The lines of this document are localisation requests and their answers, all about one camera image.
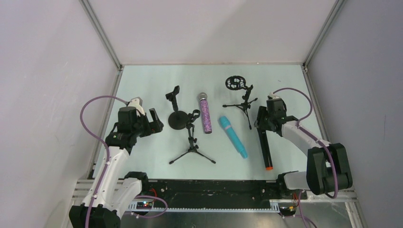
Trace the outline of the black microphone orange end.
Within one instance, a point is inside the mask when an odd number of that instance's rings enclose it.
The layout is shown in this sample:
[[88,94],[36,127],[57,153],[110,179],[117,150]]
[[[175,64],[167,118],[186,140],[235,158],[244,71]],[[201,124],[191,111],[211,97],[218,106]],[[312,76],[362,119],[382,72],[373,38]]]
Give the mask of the black microphone orange end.
[[271,158],[271,154],[270,154],[269,143],[268,143],[266,131],[264,131],[262,129],[257,129],[257,131],[258,131],[258,136],[259,136],[259,141],[260,141],[265,169],[273,170],[273,162],[272,162],[272,158]]

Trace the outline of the blue toy microphone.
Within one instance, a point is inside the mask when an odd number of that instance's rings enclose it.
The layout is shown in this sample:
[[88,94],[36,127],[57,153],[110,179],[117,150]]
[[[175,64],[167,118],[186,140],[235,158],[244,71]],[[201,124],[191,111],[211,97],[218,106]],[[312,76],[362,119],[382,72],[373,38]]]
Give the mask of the blue toy microphone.
[[247,151],[237,136],[236,132],[232,128],[232,125],[229,121],[229,119],[226,116],[220,116],[219,117],[219,123],[220,126],[223,128],[223,130],[226,132],[229,140],[235,147],[236,151],[241,155],[242,158],[246,159],[248,157]]

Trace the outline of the black tripod mic stand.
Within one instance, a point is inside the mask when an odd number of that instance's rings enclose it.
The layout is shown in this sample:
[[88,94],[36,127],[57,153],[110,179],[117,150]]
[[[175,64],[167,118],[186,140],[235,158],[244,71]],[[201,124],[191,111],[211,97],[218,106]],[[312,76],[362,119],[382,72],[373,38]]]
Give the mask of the black tripod mic stand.
[[213,164],[216,164],[216,161],[214,161],[213,159],[208,158],[207,156],[205,156],[204,154],[200,153],[198,151],[199,146],[196,144],[197,143],[197,138],[194,137],[194,128],[195,125],[193,124],[193,122],[199,118],[201,115],[200,110],[195,109],[193,110],[192,113],[188,113],[188,117],[189,120],[186,122],[185,124],[185,128],[188,131],[188,142],[189,142],[189,149],[183,153],[182,155],[180,155],[179,157],[175,158],[174,160],[171,160],[169,162],[169,164],[173,164],[175,161],[177,161],[178,159],[182,158],[183,156],[189,154],[189,153],[196,153],[202,157],[204,157],[205,159],[209,160],[210,162],[212,162]]

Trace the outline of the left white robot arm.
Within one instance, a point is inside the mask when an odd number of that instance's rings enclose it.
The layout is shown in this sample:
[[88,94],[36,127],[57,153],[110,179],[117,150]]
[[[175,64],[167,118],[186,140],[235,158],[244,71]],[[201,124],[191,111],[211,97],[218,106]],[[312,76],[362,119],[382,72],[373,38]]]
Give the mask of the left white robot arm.
[[139,137],[147,137],[163,130],[155,109],[150,109],[152,121],[135,106],[122,107],[118,121],[105,139],[106,153],[101,168],[90,191],[79,206],[72,206],[69,218],[74,228],[118,228],[129,203],[143,190],[146,173],[124,179],[123,186],[116,190],[117,181],[124,163]]

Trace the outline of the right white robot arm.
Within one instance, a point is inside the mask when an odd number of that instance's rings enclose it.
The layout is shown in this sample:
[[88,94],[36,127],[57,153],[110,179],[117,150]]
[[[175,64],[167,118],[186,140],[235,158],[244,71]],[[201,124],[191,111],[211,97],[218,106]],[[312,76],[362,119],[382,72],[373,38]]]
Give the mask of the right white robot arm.
[[315,195],[333,193],[335,198],[339,190],[352,187],[353,178],[345,146],[319,139],[296,117],[288,116],[286,104],[281,98],[269,97],[267,105],[259,107],[254,125],[266,169],[273,169],[268,131],[289,140],[307,157],[305,171],[289,171],[278,176],[276,182],[284,190],[309,190]]

